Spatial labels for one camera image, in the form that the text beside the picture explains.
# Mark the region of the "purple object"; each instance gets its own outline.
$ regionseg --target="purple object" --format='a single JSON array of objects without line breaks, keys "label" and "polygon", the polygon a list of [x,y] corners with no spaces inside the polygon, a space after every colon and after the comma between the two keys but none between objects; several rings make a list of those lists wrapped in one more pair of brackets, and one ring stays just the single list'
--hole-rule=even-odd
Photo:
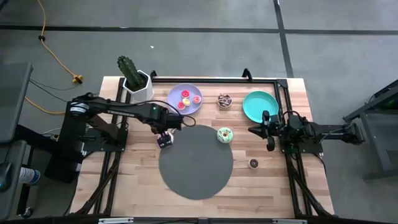
[{"label": "purple object", "polygon": [[[172,106],[177,108],[177,104],[182,101],[182,96],[181,92],[183,90],[188,90],[189,91],[189,100],[191,101],[190,106],[185,106],[184,110],[179,110],[181,114],[187,115],[187,114],[192,114],[196,112],[199,107],[201,106],[201,103],[203,102],[203,96],[201,95],[201,91],[198,89],[198,87],[189,84],[189,83],[182,83],[176,85],[174,88],[170,90],[169,95],[167,95],[167,102],[170,103]],[[193,103],[193,97],[194,96],[200,96],[201,102],[200,103]]]}]

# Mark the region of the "teal plate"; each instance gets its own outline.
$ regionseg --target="teal plate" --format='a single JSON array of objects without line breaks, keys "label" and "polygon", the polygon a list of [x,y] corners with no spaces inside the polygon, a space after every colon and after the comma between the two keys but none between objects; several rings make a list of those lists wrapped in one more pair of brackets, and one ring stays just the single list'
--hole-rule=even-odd
[{"label": "teal plate", "polygon": [[267,110],[269,115],[278,114],[278,103],[270,94],[264,91],[253,91],[244,98],[243,111],[250,120],[261,123],[264,110]]}]

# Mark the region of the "gray floor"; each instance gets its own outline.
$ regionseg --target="gray floor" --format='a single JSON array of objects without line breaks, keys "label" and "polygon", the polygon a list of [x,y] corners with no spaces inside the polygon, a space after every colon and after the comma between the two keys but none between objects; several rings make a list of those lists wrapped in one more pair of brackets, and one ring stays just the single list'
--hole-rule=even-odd
[{"label": "gray floor", "polygon": [[[47,23],[52,25],[277,28],[272,0],[42,2]],[[398,29],[395,0],[280,0],[280,6],[287,29]],[[13,0],[0,11],[0,22],[40,26],[40,7],[36,1]],[[41,46],[39,34],[0,30],[0,63],[29,61],[35,80],[60,88],[70,86],[70,75]],[[238,77],[247,67],[255,77],[286,77],[278,34],[46,32],[45,36],[46,44],[63,63],[85,78],[79,88],[54,91],[64,99],[96,93],[103,76],[120,75],[119,55],[128,55],[139,69],[154,69],[162,76]],[[288,35],[287,45],[294,76],[305,79],[318,123],[342,123],[344,115],[398,77],[398,35]],[[65,107],[34,86],[27,96],[48,110]],[[21,123],[42,132],[60,127],[62,117],[43,114],[26,103]],[[364,174],[379,168],[368,144],[325,141],[323,146],[336,214],[398,222],[398,181],[362,181]],[[44,161],[43,156],[36,156],[36,163]],[[46,181],[51,184],[39,189],[35,216],[61,215],[74,185]]]}]

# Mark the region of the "wooden table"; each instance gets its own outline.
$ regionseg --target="wooden table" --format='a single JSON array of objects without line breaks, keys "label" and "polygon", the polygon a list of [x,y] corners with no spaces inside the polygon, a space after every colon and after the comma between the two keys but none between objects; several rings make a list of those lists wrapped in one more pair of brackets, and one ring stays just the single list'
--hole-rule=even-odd
[{"label": "wooden table", "polygon": [[[99,95],[114,100],[119,78],[104,77]],[[312,120],[304,80],[301,78],[287,80],[293,110]],[[167,94],[175,85],[175,83],[154,83],[155,99],[166,100]],[[203,93],[203,104],[193,115],[197,123],[215,129],[226,126],[234,133],[231,143],[234,167],[227,185],[214,197],[206,200],[190,200],[171,191],[163,182],[159,172],[160,149],[155,143],[156,136],[151,133],[148,125],[129,118],[129,137],[119,166],[112,216],[294,217],[286,162],[280,152],[279,142],[276,138],[275,151],[268,152],[267,141],[248,131],[248,127],[254,126],[255,123],[244,115],[242,109],[243,99],[248,93],[262,90],[274,95],[273,86],[253,83],[196,83],[195,85]],[[227,93],[234,100],[233,105],[227,110],[222,110],[216,105],[220,93]],[[101,116],[107,122],[111,122],[111,115]],[[71,212],[81,208],[97,187],[103,157],[103,152],[96,152],[83,161]],[[308,188],[324,208],[333,213],[322,163],[311,154],[303,154],[302,157]],[[248,168],[248,160],[252,158],[259,161],[259,168],[256,170]],[[107,191],[106,189],[103,197],[103,208]],[[300,207],[304,211],[302,194],[299,190],[298,195]]]}]

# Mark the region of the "potted cactus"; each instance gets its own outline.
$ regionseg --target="potted cactus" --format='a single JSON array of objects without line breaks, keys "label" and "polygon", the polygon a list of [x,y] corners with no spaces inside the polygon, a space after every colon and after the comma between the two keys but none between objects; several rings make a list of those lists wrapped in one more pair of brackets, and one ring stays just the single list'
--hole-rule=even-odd
[{"label": "potted cactus", "polygon": [[126,77],[123,88],[131,94],[131,103],[151,100],[154,97],[150,76],[141,70],[137,70],[131,59],[120,56],[118,67]]}]

